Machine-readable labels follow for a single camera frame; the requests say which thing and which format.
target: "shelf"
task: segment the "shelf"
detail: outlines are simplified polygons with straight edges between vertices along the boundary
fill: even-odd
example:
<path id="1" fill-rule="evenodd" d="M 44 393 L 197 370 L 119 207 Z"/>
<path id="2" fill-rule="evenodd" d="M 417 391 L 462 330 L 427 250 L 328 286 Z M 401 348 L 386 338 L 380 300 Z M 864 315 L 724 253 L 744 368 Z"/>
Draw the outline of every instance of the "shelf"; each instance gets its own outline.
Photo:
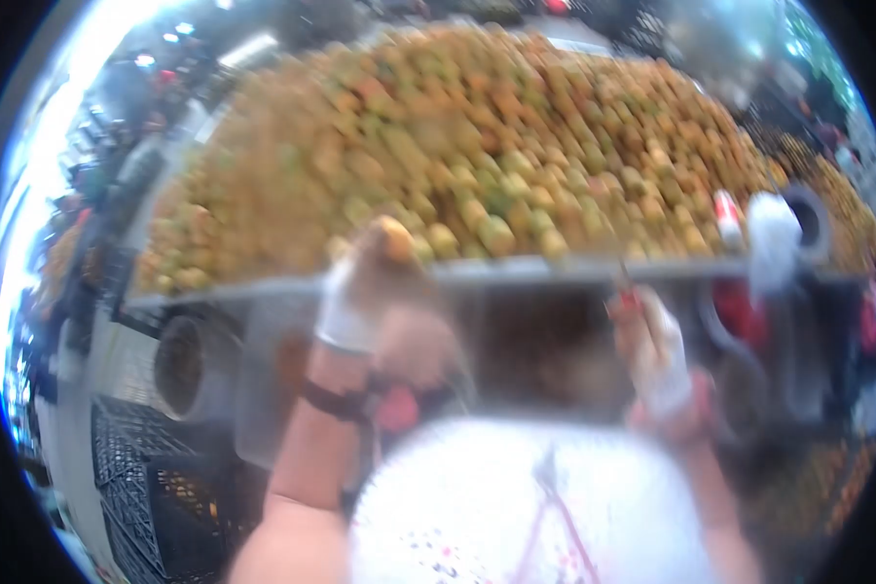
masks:
<path id="1" fill-rule="evenodd" d="M 628 262 L 633 280 L 678 279 L 690 277 L 726 277 L 746 274 L 744 258 L 712 260 L 674 260 L 666 262 Z M 499 261 L 456 260 L 437 263 L 430 272 L 439 285 L 450 288 L 489 285 L 565 285 L 600 284 L 619 274 L 616 260 L 595 257 L 572 257 L 552 265 L 538 256 L 506 258 Z M 281 294 L 317 293 L 323 274 L 281 276 L 246 284 L 214 286 L 208 290 L 178 296 L 147 294 L 128 297 L 125 309 L 150 310 L 199 303 L 251 301 Z"/>

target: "food stall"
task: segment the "food stall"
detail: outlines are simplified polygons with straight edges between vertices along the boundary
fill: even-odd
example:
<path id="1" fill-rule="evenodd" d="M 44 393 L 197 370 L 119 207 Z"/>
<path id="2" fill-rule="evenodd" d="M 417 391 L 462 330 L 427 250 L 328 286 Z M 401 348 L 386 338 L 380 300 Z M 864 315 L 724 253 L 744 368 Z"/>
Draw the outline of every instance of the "food stall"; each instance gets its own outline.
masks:
<path id="1" fill-rule="evenodd" d="M 90 444 L 128 577 L 216 581 L 253 529 L 325 274 L 383 215 L 457 325 L 463 375 L 442 414 L 619 425 L 634 393 L 604 302 L 621 276 L 652 286 L 716 381 L 715 444 L 767 573 L 816 569 L 876 458 L 876 426 L 853 416 L 876 384 L 876 216 L 771 78 L 780 3 L 702 22 L 697 0 L 629 4 L 571 3 L 600 44 L 529 14 L 374 23 L 363 43 L 299 54 L 260 34 L 272 62 L 208 105 L 165 181 L 135 188 L 152 201 L 132 228 L 144 244 L 110 245 L 100 267 L 68 252 L 78 227 L 57 244 L 49 263 L 75 255 L 62 271 L 78 281 L 90 264 L 98 312 L 143 337 L 141 358 L 119 332 L 85 351 L 123 365 L 96 378 Z M 759 192 L 782 195 L 800 233 L 761 307 Z"/>

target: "plastic crate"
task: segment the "plastic crate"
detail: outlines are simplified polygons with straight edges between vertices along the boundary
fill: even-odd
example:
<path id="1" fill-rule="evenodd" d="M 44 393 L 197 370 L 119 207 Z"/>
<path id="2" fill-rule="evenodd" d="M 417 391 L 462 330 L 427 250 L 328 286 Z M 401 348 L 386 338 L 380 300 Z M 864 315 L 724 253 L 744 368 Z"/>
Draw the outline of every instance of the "plastic crate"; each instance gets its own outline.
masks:
<path id="1" fill-rule="evenodd" d="M 217 515 L 218 472 L 181 467 L 175 457 L 129 467 L 100 487 L 111 517 L 157 574 L 217 570 L 228 559 Z"/>
<path id="2" fill-rule="evenodd" d="M 99 398 L 91 407 L 95 486 L 105 485 L 150 457 L 195 456 L 195 450 L 169 431 L 169 422 L 147 405 Z"/>
<path id="3" fill-rule="evenodd" d="M 269 477 L 269 471 L 244 461 L 228 474 L 218 504 L 218 517 L 231 554 L 244 544 L 262 520 Z"/>
<path id="4" fill-rule="evenodd" d="M 186 574 L 179 578 L 163 578 L 143 559 L 139 549 L 129 540 L 123 529 L 111 518 L 109 510 L 104 507 L 104 523 L 107 531 L 107 541 L 114 555 L 114 562 L 129 580 L 129 584 L 211 584 L 219 580 L 219 572 L 203 571 Z"/>
<path id="5" fill-rule="evenodd" d="M 228 465 L 210 454 L 217 449 L 196 449 L 205 442 L 183 434 L 148 406 L 102 398 L 92 409 L 95 482 L 105 508 L 163 578 L 215 570 L 228 557 L 218 514 L 219 494 L 234 496 L 224 488 Z"/>

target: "vendor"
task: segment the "vendor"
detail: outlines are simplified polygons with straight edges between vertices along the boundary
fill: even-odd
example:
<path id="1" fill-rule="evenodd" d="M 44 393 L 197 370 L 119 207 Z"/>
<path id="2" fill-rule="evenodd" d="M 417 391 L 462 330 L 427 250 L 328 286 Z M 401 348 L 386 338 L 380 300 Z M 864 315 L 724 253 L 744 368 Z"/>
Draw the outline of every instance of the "vendor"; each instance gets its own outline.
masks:
<path id="1" fill-rule="evenodd" d="M 760 581 L 707 433 L 710 381 L 689 373 L 678 322 L 649 289 L 608 306 L 640 396 L 628 416 L 638 436 L 446 420 L 386 458 L 346 525 L 339 494 L 369 376 L 432 388 L 455 354 L 434 295 L 386 258 L 387 241 L 375 224 L 328 276 L 305 386 L 232 584 Z M 395 416 L 415 416 L 414 399 L 395 399 Z"/>

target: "wrist strap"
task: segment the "wrist strap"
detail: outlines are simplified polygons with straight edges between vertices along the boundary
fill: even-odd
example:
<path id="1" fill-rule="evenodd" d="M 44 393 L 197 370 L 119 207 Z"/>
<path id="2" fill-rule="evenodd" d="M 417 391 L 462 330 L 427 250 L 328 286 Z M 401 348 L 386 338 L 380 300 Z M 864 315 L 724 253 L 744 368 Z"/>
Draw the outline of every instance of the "wrist strap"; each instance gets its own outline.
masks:
<path id="1" fill-rule="evenodd" d="M 459 374 L 449 376 L 450 383 L 447 387 L 454 387 L 453 383 Z M 366 423 L 374 414 L 380 398 L 392 387 L 392 380 L 372 373 L 367 378 L 367 386 L 362 391 L 348 391 L 347 393 L 335 393 L 326 390 L 311 380 L 305 380 L 302 397 L 311 403 L 315 409 L 330 414 L 340 421 L 352 421 Z M 426 391 L 425 403 L 442 403 L 446 399 L 444 391 Z"/>
<path id="2" fill-rule="evenodd" d="M 315 409 L 330 414 L 340 421 L 361 422 L 367 419 L 367 391 L 348 391 L 345 394 L 326 390 L 313 381 L 305 380 L 302 397 Z"/>

